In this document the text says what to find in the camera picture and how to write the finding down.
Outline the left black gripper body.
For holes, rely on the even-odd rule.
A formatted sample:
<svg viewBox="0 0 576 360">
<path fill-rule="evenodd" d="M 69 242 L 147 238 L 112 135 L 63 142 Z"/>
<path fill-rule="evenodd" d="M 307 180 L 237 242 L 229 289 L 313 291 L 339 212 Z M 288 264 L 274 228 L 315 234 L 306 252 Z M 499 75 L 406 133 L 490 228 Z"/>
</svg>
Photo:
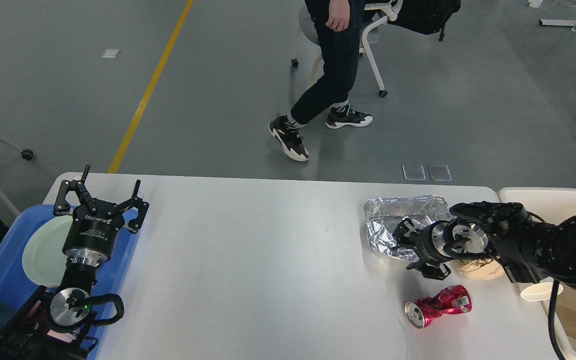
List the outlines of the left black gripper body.
<svg viewBox="0 0 576 360">
<path fill-rule="evenodd" d="M 91 213 L 85 205 L 73 211 L 73 222 L 62 246 L 62 253 L 73 264 L 102 265 L 109 261 L 119 230 L 125 224 L 123 214 L 112 212 L 109 203 L 94 208 L 96 213 Z"/>
</svg>

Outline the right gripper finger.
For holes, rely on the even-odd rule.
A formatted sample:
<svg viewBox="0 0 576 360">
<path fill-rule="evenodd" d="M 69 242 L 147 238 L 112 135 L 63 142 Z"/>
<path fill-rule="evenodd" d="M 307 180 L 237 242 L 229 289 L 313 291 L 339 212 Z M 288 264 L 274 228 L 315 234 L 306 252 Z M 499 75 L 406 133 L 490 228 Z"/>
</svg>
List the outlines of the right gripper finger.
<svg viewBox="0 0 576 360">
<path fill-rule="evenodd" d="M 439 264 L 439 266 L 434 266 L 424 262 L 423 260 L 409 263 L 406 266 L 406 269 L 407 271 L 419 271 L 423 278 L 429 280 L 443 281 L 451 275 L 451 270 L 444 263 Z"/>
<path fill-rule="evenodd" d="M 416 233 L 420 229 L 409 217 L 404 217 L 391 233 L 393 246 L 390 249 L 392 251 L 414 250 L 416 248 Z"/>
</svg>

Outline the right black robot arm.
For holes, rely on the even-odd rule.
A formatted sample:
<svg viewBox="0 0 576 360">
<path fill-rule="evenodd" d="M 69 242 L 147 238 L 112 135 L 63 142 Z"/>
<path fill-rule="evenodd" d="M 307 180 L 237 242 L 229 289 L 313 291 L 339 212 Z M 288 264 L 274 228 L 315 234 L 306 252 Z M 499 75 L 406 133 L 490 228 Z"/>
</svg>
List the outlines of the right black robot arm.
<svg viewBox="0 0 576 360">
<path fill-rule="evenodd" d="M 417 255 L 407 269 L 416 269 L 427 279 L 445 280 L 450 275 L 446 262 L 490 258 L 513 283 L 553 278 L 548 334 L 557 357 L 563 359 L 553 322 L 558 285 L 576 290 L 576 215 L 550 224 L 518 202 L 457 203 L 449 212 L 453 219 L 423 228 L 414 228 L 408 218 L 397 225 L 392 233 L 397 246 Z"/>
</svg>

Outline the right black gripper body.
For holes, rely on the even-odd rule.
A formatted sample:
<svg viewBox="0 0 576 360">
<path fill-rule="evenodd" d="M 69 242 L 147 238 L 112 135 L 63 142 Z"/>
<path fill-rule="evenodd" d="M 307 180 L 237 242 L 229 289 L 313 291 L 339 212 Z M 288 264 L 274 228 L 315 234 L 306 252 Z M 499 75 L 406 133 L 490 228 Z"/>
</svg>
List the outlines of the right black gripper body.
<svg viewBox="0 0 576 360">
<path fill-rule="evenodd" d="M 434 222 L 413 231 L 414 251 L 420 261 L 428 265 L 440 265 L 454 258 L 444 251 L 444 231 L 448 222 Z"/>
</svg>

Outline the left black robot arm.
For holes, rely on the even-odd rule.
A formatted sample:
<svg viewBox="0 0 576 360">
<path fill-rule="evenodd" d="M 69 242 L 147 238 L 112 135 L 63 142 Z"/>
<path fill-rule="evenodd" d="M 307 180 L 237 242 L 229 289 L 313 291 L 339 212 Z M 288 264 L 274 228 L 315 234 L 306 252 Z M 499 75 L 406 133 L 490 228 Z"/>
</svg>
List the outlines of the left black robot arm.
<svg viewBox="0 0 576 360">
<path fill-rule="evenodd" d="M 121 203 L 92 196 L 86 187 L 90 166 L 79 179 L 63 180 L 53 215 L 66 235 L 55 236 L 63 259 L 56 285 L 39 285 L 0 330 L 0 360 L 85 360 L 96 348 L 98 328 L 125 314 L 121 296 L 104 288 L 98 273 L 114 265 L 121 232 L 136 234 L 150 208 L 136 180 Z"/>
</svg>

